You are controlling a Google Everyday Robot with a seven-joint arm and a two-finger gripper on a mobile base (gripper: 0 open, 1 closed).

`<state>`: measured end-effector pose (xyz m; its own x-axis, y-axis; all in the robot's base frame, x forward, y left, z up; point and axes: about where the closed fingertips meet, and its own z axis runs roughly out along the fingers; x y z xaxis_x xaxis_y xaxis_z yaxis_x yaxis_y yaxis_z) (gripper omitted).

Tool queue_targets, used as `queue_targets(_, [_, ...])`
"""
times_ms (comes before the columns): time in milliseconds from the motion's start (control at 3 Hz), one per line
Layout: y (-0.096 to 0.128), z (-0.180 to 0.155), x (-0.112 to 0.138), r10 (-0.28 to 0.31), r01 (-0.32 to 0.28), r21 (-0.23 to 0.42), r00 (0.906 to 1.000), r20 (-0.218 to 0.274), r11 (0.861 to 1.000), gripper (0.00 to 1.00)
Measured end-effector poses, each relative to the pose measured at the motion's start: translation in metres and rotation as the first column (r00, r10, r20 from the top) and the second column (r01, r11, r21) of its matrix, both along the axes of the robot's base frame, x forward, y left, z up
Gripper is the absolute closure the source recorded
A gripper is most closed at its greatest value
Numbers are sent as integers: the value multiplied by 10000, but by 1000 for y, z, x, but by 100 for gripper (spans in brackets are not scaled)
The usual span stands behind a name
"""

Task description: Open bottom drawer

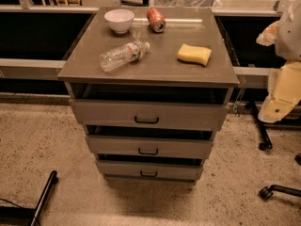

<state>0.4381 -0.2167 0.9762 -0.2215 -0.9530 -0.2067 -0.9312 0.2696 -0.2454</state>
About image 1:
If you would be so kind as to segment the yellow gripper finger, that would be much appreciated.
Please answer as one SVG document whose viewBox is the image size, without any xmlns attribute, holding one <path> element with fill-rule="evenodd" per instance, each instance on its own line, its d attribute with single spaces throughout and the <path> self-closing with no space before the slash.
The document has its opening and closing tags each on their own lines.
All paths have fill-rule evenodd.
<svg viewBox="0 0 301 226">
<path fill-rule="evenodd" d="M 275 123 L 285 118 L 294 108 L 293 100 L 266 97 L 261 105 L 258 119 L 267 123 Z"/>
<path fill-rule="evenodd" d="M 276 41 L 278 21 L 269 24 L 256 38 L 256 43 L 262 46 L 273 45 Z"/>
</svg>

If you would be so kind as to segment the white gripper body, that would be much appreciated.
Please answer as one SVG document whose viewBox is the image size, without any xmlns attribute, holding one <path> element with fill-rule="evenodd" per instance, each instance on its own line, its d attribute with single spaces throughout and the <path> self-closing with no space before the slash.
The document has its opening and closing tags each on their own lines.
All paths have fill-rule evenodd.
<svg viewBox="0 0 301 226">
<path fill-rule="evenodd" d="M 269 86 L 267 97 L 293 100 L 297 105 L 301 101 L 301 62 L 286 62 Z"/>
</svg>

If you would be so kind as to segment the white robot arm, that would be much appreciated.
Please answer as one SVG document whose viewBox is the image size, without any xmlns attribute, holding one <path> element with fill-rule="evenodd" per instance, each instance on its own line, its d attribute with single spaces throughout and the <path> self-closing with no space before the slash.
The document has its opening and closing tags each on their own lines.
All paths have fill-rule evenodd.
<svg viewBox="0 0 301 226">
<path fill-rule="evenodd" d="M 259 120 L 274 123 L 286 117 L 301 101 L 301 0 L 295 0 L 281 18 L 256 38 L 263 46 L 275 45 L 276 55 L 286 60 L 268 78 L 268 95 Z"/>
</svg>

